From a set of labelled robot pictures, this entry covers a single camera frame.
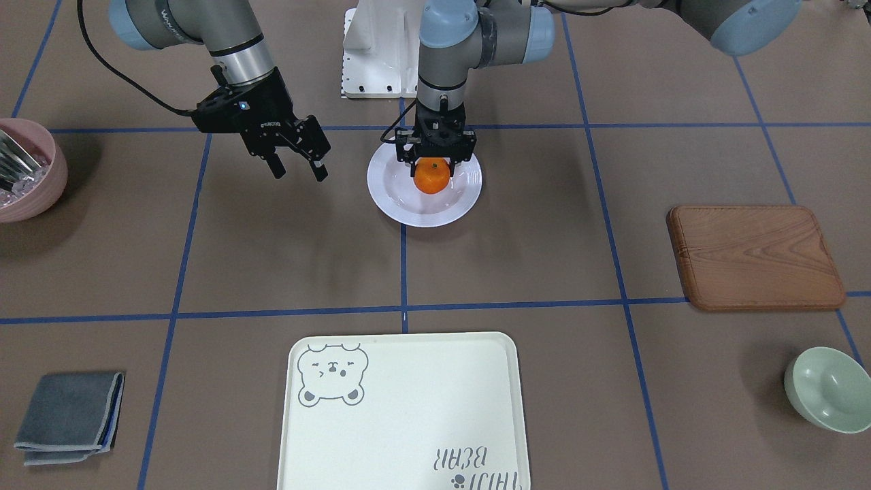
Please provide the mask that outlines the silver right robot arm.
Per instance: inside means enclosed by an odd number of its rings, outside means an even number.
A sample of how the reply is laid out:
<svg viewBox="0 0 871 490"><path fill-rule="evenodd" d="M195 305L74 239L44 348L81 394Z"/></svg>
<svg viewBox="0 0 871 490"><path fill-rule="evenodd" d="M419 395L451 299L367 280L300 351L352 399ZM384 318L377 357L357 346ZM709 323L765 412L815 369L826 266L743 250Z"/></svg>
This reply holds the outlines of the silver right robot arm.
<svg viewBox="0 0 871 490"><path fill-rule="evenodd" d="M199 131L242 136L274 177L286 173L276 151L288 148L307 159L315 179L326 179L329 140L313 115L295 115L248 1L112 1L107 12L115 34L134 49L192 44L208 50L217 88L182 112Z"/></svg>

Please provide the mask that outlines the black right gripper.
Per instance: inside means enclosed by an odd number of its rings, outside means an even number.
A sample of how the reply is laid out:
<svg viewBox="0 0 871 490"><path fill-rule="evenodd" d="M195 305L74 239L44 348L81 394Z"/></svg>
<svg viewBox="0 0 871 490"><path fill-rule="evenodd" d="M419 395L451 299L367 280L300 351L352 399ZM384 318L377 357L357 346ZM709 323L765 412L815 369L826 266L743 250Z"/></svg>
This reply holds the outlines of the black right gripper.
<svg viewBox="0 0 871 490"><path fill-rule="evenodd" d="M277 148L289 148L307 159L318 182L329 177L323 163L331 149L329 140L314 115L296 117L278 68L241 86L231 84L220 67L214 66L211 71L218 89L193 111L191 118L198 130L239 134L249 155L265 161L275 179L286 174Z"/></svg>

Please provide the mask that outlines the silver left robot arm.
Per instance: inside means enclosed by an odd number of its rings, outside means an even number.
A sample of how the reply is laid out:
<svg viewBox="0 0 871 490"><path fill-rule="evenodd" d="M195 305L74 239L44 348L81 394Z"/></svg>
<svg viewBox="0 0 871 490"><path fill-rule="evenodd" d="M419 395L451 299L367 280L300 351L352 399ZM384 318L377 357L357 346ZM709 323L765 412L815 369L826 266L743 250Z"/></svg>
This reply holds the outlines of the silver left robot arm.
<svg viewBox="0 0 871 490"><path fill-rule="evenodd" d="M477 136L467 128L465 90L471 69L547 59L556 41L555 12L603 15L634 1L427 1L418 34L418 81L410 129L390 143L414 176L424 158L453 172L469 161ZM668 10L719 52L744 56L767 46L793 22L799 1L641 1Z"/></svg>

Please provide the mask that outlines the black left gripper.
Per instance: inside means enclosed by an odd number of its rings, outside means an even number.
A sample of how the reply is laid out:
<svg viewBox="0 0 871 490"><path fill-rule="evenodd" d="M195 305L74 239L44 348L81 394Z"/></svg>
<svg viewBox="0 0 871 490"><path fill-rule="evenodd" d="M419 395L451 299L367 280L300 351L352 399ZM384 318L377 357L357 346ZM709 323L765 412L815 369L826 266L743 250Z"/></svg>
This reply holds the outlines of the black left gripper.
<svg viewBox="0 0 871 490"><path fill-rule="evenodd" d="M411 131L395 130L396 159L413 178L416 167L425 157L444 158L449 161L449 177L458 176L471 161L477 142L474 130L466 128L465 105L442 111L440 104L432 110L414 100L414 126Z"/></svg>

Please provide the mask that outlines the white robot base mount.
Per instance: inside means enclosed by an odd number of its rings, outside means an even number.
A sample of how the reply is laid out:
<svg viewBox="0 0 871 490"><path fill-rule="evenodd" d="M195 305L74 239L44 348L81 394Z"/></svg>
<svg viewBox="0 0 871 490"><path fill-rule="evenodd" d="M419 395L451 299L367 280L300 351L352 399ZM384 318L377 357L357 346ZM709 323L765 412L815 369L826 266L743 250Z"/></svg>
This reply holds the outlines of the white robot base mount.
<svg viewBox="0 0 871 490"><path fill-rule="evenodd" d="M423 1L360 1L344 15L342 83L348 99L417 96Z"/></svg>

